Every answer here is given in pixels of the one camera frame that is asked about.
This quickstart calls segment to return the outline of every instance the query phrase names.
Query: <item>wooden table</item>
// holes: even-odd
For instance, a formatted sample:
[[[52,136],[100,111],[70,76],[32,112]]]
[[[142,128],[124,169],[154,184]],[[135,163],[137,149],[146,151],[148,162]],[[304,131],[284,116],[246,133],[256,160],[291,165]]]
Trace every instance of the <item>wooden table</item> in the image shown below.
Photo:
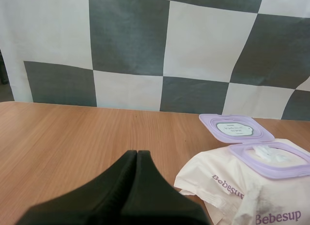
[[[310,122],[256,121],[310,150]],[[0,103],[0,224],[12,225],[29,206],[85,184],[126,150],[150,150],[173,185],[191,157],[224,146],[196,114]]]

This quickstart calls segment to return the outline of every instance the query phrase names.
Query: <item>black square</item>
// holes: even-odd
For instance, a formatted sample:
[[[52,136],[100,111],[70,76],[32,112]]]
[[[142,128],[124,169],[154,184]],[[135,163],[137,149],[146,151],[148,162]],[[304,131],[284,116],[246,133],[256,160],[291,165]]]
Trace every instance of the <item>black square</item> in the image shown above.
[[[222,114],[228,84],[164,76],[160,111]]]
[[[296,89],[310,76],[310,18],[257,15],[230,82]]]
[[[310,92],[295,90],[284,109],[283,120],[310,120]]]
[[[163,75],[169,0],[89,0],[93,69]]]
[[[173,0],[197,6],[257,13],[262,0]]]
[[[25,61],[35,103],[97,106],[93,71]]]

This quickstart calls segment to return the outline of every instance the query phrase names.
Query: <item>wet wipes package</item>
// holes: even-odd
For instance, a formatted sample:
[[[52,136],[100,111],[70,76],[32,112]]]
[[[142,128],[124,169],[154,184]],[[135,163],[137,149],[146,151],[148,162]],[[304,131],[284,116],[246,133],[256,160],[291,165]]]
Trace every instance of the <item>wet wipes package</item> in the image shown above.
[[[244,116],[201,115],[220,141],[194,156],[174,186],[200,197],[214,225],[308,225],[309,153]]]

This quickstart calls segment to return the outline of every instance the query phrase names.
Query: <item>white label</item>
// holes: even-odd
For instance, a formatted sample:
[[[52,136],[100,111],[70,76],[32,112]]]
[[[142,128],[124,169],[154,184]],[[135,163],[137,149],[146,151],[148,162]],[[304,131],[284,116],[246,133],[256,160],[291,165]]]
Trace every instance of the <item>white label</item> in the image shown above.
[[[217,128],[224,134],[231,136],[253,135],[253,129],[237,122],[218,123]]]

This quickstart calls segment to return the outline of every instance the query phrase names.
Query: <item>checkered backdrop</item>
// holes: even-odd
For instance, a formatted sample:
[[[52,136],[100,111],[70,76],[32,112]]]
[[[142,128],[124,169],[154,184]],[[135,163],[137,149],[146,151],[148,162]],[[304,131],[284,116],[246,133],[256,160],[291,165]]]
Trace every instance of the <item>checkered backdrop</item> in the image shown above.
[[[310,0],[0,0],[16,101],[310,120]]]

